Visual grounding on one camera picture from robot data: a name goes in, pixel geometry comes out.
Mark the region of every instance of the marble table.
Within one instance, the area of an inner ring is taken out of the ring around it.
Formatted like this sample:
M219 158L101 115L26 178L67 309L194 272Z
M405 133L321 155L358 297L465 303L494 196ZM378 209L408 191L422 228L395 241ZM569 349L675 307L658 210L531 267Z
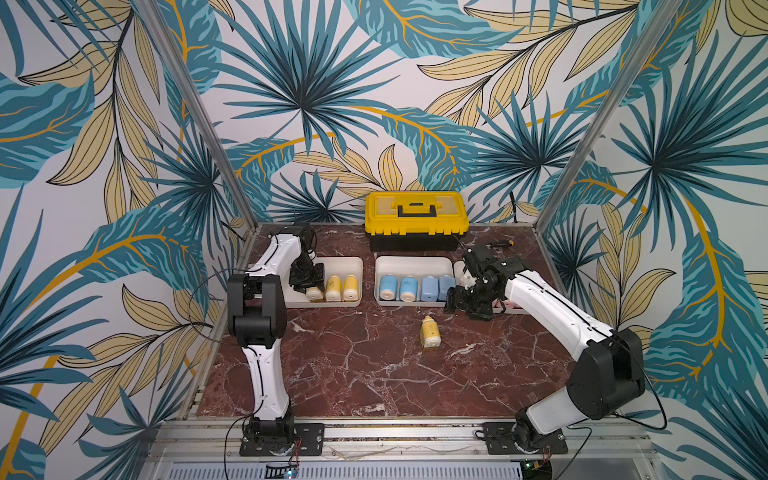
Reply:
M253 248L266 248L263 225ZM441 309L383 307L374 300L377 256L444 256L455 252L371 253L361 226L315 226L321 257L361 257L363 299L358 307L288 310L283 378L301 417L471 416L509 417L561 388L574 363L560 343L527 315L497 315L491 322ZM551 273L530 227L471 227L466 246L513 240L498 255L519 255L551 283ZM442 345L422 351L421 319L439 324ZM234 340L225 336L224 341ZM221 345L197 416L240 416L253 411L253 390L242 351Z

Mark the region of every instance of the bottle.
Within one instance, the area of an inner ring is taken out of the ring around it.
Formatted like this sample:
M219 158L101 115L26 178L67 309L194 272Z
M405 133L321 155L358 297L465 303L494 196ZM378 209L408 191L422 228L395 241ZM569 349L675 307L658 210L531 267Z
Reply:
M440 293L440 281L433 276L422 278L422 294L419 299L422 302L436 302Z
M360 291L358 289L359 282L354 273L350 273L344 279L344 301L356 302L360 298Z
M400 280L400 301L415 302L419 291L419 281L412 276L404 276Z
M379 298L390 301L397 297L397 277L394 275L385 275L379 281Z
M445 302L448 298L448 289L452 286L456 286L456 279L450 275L443 275L440 277L440 293L437 296L439 302Z
M321 292L320 289L316 286L311 286L310 288L306 289L304 294L306 295L306 299L310 302L318 302L323 300L323 292Z
M341 279L335 273L328 279L326 285L326 302L341 301Z
M422 331L419 335L423 348L432 348L440 346L440 330L437 328L437 322L429 315L422 320Z

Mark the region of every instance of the black cable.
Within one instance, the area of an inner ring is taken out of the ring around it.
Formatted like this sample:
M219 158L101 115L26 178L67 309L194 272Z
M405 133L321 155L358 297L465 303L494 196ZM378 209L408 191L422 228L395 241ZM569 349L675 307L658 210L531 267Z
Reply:
M555 295L554 293L552 293L551 291L549 291L549 289L547 289L547 288L544 288L543 286L541 286L541 285L539 285L537 282L535 282L533 279L531 279L531 278L527 277L526 275L523 275L522 273L516 273L515 275L516 275L516 276L521 276L521 277L525 278L527 281L529 281L529 282L533 283L533 284L534 284L534 285L536 285L538 288L540 288L542 291L545 291L545 292L546 292L546 293L548 293L550 296L552 296L553 298L555 298L555 299L556 299L558 302L560 302L560 303L562 303L563 305L565 305L565 306L566 306L566 307L567 307L567 308L568 308L568 309L569 309L571 312L573 312L573 314L574 314L574 315L576 315L576 316L577 316L579 319L581 319L581 321L582 321L582 322L586 323L586 324L587 324L587 325L589 325L589 326L592 326L592 324L591 324L591 323L589 323L589 322L587 321L587 319L585 319L583 316L581 316L581 314L580 314L579 312L577 312L577 311L576 311L576 310L575 310L575 309L574 309L572 306L568 305L568 303L567 303L567 302L565 302L565 301L564 301L562 298L560 298L559 296L557 296L557 295ZM607 338L607 339L613 339L613 338L614 338L614 336L616 335L616 330L615 330L615 329L612 329L612 328L611 328L611 332L613 333L613 336L608 336L608 335L606 335L606 334L602 333L600 330L598 330L598 329L596 329L596 328L594 328L594 327L593 327L592 329L593 329L595 332L597 332L597 333L600 333L602 336L604 336L604 337L605 337L605 338ZM643 366L640 364L640 362L638 362L638 361L637 361L637 360L636 360L636 359L635 359L635 358L632 356L632 352L630 352L630 351L629 351L629 349L628 349L626 346L624 346L624 344L622 344L621 342L619 342L619 341L617 341L617 340L616 340L616 344L617 344L617 345L619 345L619 347L621 347L622 349L624 349L624 350L625 350L627 353L629 353L629 357L632 359L632 361L633 361L633 362L635 362L635 363L637 364L637 366L639 366L639 367L640 367L640 370L641 370L641 372L643 373L643 377L645 377L645 381L646 381L646 382L648 382L648 385L650 386L650 390L651 390L651 392L653 392L653 394L654 394L654 397L656 398L656 403L659 405L659 411L661 412L661 417L664 419L664 424L663 424L661 427L657 427L657 426L655 426L655 425L648 425L647 423L644 423L644 422L640 422L640 421L638 421L638 420L635 420L635 419L631 419L631 418L629 418L629 417L627 417L627 416L624 416L624 415L619 415L619 414L618 414L618 413L616 413L616 412L612 413L612 415L615 415L615 416L617 416L617 417L619 417L619 418L622 418L622 419L625 419L625 420L629 420L630 422L634 422L634 423L637 423L638 425L642 425L643 427L645 427L645 428L647 428L647 429L651 429L651 430L666 430L666 429L667 429L667 426L669 425L669 422L667 421L667 411L666 411L666 410L664 410L664 405L662 405L662 403L661 403L661 399L659 398L659 394L656 392L656 387L654 387L654 384L653 384L653 383L650 381L650 379L648 378L648 374L645 372L645 368L644 368L644 367L643 367Z
M578 448L578 450L576 451L576 453L574 453L574 456L572 456L572 457L571 457L571 460L570 460L570 461L567 463L567 465L565 466L565 468L563 468L563 469L562 469L562 471L561 471L560 473L558 473L558 476L557 476L557 477L555 477L555 478L554 478L554 480L559 480L559 479L560 479L560 477L562 477L562 476L563 476L563 474L565 473L565 471L566 471L566 470L568 470L568 467L570 467L570 466L571 466L571 463L573 463L573 462L574 462L574 460L576 459L576 457L578 456L578 454L579 454L579 453L581 453L581 449L582 449L582 448L584 448L584 445L587 445L587 441L588 441L588 440L589 440L589 438L592 436L592 428L591 428L591 427L577 427L577 428L575 428L575 429L573 428L573 425L577 425L578 423L581 423L581 422L583 422L584 420L581 420L580 422L576 422L576 423L574 423L574 424L572 424L572 425L569 425L569 426L567 427L569 430L589 430L589 433L587 434L587 438L586 438L586 439L584 439L584 442L583 442L583 443L581 444L581 446Z
M229 473L227 473L227 441L230 438L230 432L232 431L232 428L235 426L235 424L238 423L240 420L243 420L243 425L245 425L245 419L247 419L250 416L253 416L253 413L249 413L248 415L244 415L238 419L235 419L235 421L232 422L232 425L230 425L229 429L227 430L227 434L224 436L224 477L227 480L230 480L230 475Z

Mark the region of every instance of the mounting plate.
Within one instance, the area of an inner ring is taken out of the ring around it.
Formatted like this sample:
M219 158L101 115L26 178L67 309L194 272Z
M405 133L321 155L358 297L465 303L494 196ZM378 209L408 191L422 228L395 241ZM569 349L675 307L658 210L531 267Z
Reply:
M515 446L514 422L486 422L482 424L482 434L489 455L520 455ZM568 453L565 439L553 437L549 444L553 454Z
M293 432L301 437L299 457L319 457L323 452L323 434L326 426L322 423L296 423ZM277 437L257 437L240 443L241 457L287 456L295 453L294 448L280 452L285 445Z

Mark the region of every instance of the white tray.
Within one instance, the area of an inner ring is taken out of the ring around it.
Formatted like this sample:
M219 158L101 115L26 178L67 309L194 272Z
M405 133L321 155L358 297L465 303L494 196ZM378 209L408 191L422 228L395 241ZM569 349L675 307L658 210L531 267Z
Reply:
M317 257L315 263L324 263L326 268L326 277L324 282L328 284L328 279L334 273L339 276L344 284L344 279L350 273L357 277L357 285L360 289L360 295L356 302L310 302L306 295L297 292L290 285L283 288L283 296L288 308L344 308L358 306L362 299L362 258L360 257Z
M400 280L404 276L412 276L419 282L419 291L415 302L388 302L379 298L379 282L385 275L397 277L397 296L400 298ZM425 276L440 278L443 275L453 275L451 260L445 257L379 257L376 259L376 285L373 295L381 306L445 306L445 302L420 302L422 296L422 278Z
M461 288L459 283L461 282L461 278L464 276L464 261L459 260L458 262L453 264L453 276L456 278L456 288ZM501 313L502 309L500 308L494 308L493 313ZM523 310L522 308L507 308L507 311L504 312L505 315L528 315L528 312Z

